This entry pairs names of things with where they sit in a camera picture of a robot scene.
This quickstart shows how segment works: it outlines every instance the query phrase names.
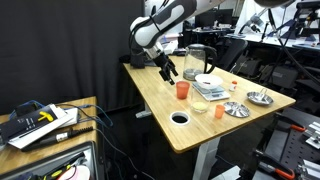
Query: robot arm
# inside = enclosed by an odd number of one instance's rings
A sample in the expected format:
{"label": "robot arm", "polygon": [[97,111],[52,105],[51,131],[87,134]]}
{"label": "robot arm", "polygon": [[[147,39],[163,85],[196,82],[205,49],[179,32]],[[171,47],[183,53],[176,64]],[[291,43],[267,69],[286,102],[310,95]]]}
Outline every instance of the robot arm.
{"label": "robot arm", "polygon": [[160,75],[164,81],[169,81],[171,85],[174,81],[170,77],[170,71],[175,76],[173,62],[164,54],[158,38],[175,25],[185,19],[201,14],[213,7],[218,6],[225,0],[175,0],[160,9],[150,17],[139,17],[130,26],[131,34],[129,45],[133,39],[147,53],[149,59],[161,68]]}

